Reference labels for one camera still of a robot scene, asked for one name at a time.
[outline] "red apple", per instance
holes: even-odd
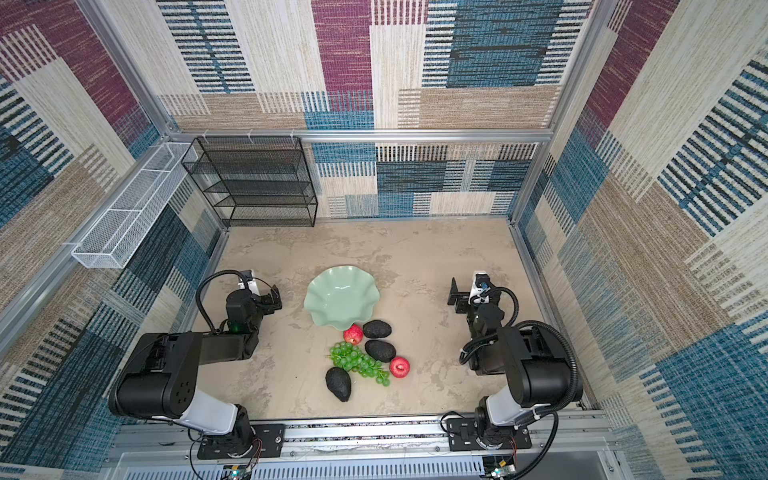
[[[362,342],[362,329],[357,325],[352,325],[344,331],[344,341],[353,345]]]
[[[393,376],[401,379],[411,371],[411,364],[401,356],[396,356],[389,362],[389,371],[392,372]]]

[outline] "beige table surface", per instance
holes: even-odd
[[[315,326],[303,308],[309,282],[337,265],[357,266],[376,279],[381,299],[373,318],[392,325],[387,340],[411,364],[410,374],[393,378],[390,387],[351,372],[352,396],[344,403],[325,385],[333,366],[328,348],[342,340],[342,333]],[[200,367],[198,388],[244,405],[252,419],[474,410],[505,380],[477,376],[458,364],[469,331],[465,316],[446,305],[452,276],[460,290],[469,290],[472,273],[486,270],[495,285],[517,294],[520,320],[541,320],[506,223],[496,218],[237,227],[220,261],[218,270],[223,269],[253,269],[277,283],[283,297],[283,309],[264,317],[253,358]],[[236,283],[235,276],[211,282],[204,305],[217,325],[226,317],[224,300]],[[508,317],[507,296],[501,307]],[[198,315],[194,330],[205,329]]]

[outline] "scalloped bowl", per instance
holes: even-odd
[[[317,326],[346,330],[366,322],[379,301],[379,290],[370,273],[356,266],[335,266],[322,272],[306,288],[304,308]]]

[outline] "wire basket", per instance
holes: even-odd
[[[300,139],[198,137],[189,151],[182,164],[224,225],[314,227],[317,195]]]
[[[72,251],[86,268],[125,268],[186,173],[186,143],[158,148]]]

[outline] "patterned wall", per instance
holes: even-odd
[[[117,372],[140,335],[177,331],[219,235],[186,179],[124,270],[67,278],[0,363],[4,478],[97,476],[124,421],[107,407]]]
[[[304,144],[319,218],[511,213],[536,144]]]
[[[591,0],[104,0],[179,127],[539,128]]]
[[[768,478],[768,3],[620,0],[520,227],[636,478]]]
[[[158,134],[74,0],[0,12],[1,309]]]

